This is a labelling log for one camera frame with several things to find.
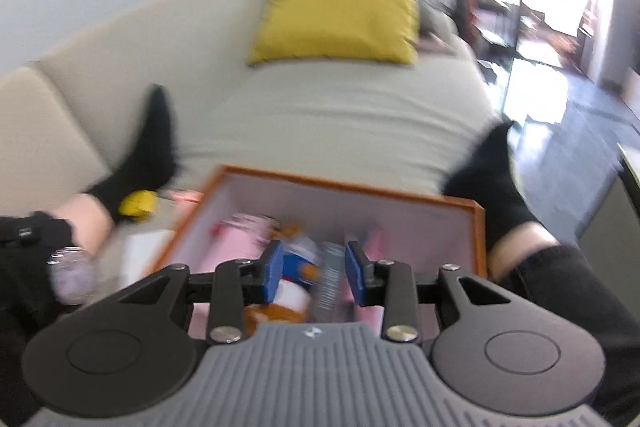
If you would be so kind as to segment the dark photo card box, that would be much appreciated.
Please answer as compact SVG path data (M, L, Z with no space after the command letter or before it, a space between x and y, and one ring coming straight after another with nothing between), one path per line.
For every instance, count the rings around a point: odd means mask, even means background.
M320 275L311 293L310 319L314 323L346 322L348 310L344 297L344 247L324 242L321 254Z

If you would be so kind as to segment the plush toy keychain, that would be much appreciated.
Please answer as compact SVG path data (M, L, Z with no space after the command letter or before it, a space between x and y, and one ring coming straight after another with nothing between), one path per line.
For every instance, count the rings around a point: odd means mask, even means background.
M302 228L285 225L271 233L280 239L283 269L276 297L268 305L251 305L245 309L247 328L251 331L265 323L303 323L310 303L311 289L320 274L320 248Z

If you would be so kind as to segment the pink pouch bag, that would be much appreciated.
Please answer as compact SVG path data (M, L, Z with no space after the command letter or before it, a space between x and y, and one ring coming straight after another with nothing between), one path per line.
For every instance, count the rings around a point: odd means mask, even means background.
M279 227L280 223L268 216L235 213L213 226L206 265L213 270L229 260L259 258Z

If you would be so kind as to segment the yellow tape measure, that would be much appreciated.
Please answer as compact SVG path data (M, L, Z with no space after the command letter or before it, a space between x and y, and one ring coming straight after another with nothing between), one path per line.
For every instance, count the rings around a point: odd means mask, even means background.
M119 214L132 221L148 219L155 212L156 193L153 191L137 191L126 196L119 204Z

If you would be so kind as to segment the silver round compact mirror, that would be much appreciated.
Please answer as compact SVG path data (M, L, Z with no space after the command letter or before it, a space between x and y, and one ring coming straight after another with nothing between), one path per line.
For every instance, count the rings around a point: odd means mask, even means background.
M53 294L62 305L83 305L96 290L96 265L84 248L58 249L50 254L47 265Z

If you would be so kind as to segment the pink selfie stick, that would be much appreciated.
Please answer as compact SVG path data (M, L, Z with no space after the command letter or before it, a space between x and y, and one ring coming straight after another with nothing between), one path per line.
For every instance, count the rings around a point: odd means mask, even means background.
M168 196L176 204L191 205L198 204L203 198L203 193L192 190L169 191Z

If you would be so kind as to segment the orange cardboard box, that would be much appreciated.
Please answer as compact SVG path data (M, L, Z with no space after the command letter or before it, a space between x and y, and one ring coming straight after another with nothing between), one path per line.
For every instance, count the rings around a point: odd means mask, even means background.
M484 210L475 202L235 166L212 174L201 202L177 221L153 272L171 263L189 265L192 273L215 270L206 265L212 228L235 213L268 216L282 228L297 225L318 244L321 263L324 242L344 247L358 239L370 259L407 263L416 279L437 277L446 263L487 275ZM346 287L345 275L346 322L363 321L380 335L382 308L354 307Z

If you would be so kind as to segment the person left leg black sock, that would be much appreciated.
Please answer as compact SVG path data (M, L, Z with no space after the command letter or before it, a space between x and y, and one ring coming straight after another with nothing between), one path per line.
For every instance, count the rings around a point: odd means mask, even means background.
M137 191L155 192L177 170L172 109L163 87L151 87L134 145L111 176L90 185L65 204L25 218L1 219L1 247L57 251L79 247L96 255L120 222L119 207Z

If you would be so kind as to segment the person leg black sock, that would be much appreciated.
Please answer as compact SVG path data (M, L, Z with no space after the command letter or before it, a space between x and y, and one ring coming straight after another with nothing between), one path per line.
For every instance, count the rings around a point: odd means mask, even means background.
M163 87L151 87L134 145L111 176L90 185L65 204L25 218L1 219L1 247L57 251L79 247L96 255L120 222L119 207L137 191L155 192L177 170L172 109Z
M605 373L592 407L611 425L627 426L639 416L639 322L580 250L560 243L530 211L512 172L511 127L510 121L493 127L448 176L442 195L484 208L491 280L598 340Z

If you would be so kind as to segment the person right leg black sock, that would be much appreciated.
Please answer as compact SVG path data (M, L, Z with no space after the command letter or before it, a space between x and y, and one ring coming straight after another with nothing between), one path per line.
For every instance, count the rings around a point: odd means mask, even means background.
M484 208L491 280L598 340L605 373L592 407L611 425L627 426L639 416L639 322L580 250L560 243L530 211L512 172L511 127L510 121L493 127L448 176L442 195Z

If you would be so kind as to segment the beige fabric sofa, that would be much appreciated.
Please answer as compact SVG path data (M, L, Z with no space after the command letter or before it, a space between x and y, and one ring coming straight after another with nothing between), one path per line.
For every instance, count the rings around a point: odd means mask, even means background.
M433 194L496 119L454 24L409 66L337 60L250 67L267 0L152 0L1 78L1 210L48 210L109 174L146 92L176 111L175 187L231 165Z

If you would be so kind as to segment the yellow cushion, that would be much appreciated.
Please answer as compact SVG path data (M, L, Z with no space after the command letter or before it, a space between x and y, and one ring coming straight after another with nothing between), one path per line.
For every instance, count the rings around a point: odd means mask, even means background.
M418 0L268 0L247 63L416 61Z

